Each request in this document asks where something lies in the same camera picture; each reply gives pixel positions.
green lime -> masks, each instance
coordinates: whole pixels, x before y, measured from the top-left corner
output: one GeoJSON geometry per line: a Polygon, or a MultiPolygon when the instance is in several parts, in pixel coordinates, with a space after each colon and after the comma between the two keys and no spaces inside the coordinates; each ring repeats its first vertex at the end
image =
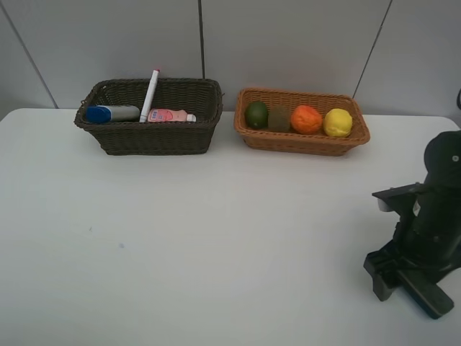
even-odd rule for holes
{"type": "Polygon", "coordinates": [[[266,128],[268,117],[269,112],[267,111],[267,106],[264,104],[264,102],[261,101],[250,103],[250,105],[245,110],[246,124],[250,128],[266,128]]]}

gray wall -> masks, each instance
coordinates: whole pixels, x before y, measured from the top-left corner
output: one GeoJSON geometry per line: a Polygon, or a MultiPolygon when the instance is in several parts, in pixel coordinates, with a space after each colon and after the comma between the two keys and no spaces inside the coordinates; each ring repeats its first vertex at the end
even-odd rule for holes
{"type": "Polygon", "coordinates": [[[202,0],[207,77],[225,109],[244,87],[353,95],[383,0],[202,0]]]}
{"type": "MultiPolygon", "coordinates": [[[[365,113],[461,118],[461,3],[394,0],[380,31],[389,1],[202,0],[204,70],[198,0],[0,4],[59,107],[78,107],[98,81],[160,68],[218,80],[226,110],[240,89],[261,86],[355,95],[365,113]]],[[[0,117],[52,107],[3,14],[0,29],[0,117]]]]}
{"type": "Polygon", "coordinates": [[[461,2],[395,0],[356,99],[366,113],[459,118],[461,2]]]}
{"type": "Polygon", "coordinates": [[[0,120],[17,108],[53,108],[46,88],[1,9],[0,52],[0,120]]]}
{"type": "Polygon", "coordinates": [[[101,80],[201,77],[195,0],[3,0],[61,108],[101,80]]]}

orange wicker basket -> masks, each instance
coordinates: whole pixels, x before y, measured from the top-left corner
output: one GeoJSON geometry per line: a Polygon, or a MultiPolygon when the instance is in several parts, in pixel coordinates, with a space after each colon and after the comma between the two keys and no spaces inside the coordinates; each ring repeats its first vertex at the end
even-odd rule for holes
{"type": "Polygon", "coordinates": [[[333,94],[244,89],[238,95],[234,128],[251,148],[302,154],[340,156],[370,140],[370,132],[358,104],[351,97],[333,94]],[[323,130],[314,135],[301,135],[294,130],[290,133],[253,130],[246,125],[245,109],[254,101],[264,102],[269,109],[283,105],[290,112],[299,105],[309,105],[316,108],[322,117],[333,108],[342,108],[347,110],[354,120],[352,132],[347,138],[334,138],[328,137],[323,130]]]}

pen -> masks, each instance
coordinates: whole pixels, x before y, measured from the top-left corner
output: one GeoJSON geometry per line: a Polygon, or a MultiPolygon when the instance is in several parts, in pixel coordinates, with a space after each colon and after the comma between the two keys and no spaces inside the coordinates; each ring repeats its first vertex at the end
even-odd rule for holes
{"type": "Polygon", "coordinates": [[[143,110],[141,110],[141,116],[139,118],[140,123],[145,123],[149,112],[151,111],[151,105],[153,100],[153,94],[156,92],[157,78],[160,70],[153,70],[152,78],[149,82],[149,87],[147,89],[146,98],[144,99],[143,110]]]}

lemon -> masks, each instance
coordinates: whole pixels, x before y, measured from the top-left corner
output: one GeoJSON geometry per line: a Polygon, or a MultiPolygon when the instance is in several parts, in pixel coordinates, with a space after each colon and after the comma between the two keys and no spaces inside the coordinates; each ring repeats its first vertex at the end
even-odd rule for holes
{"type": "Polygon", "coordinates": [[[323,129],[330,137],[347,137],[352,130],[352,117],[346,110],[334,108],[323,120],[323,129]]]}

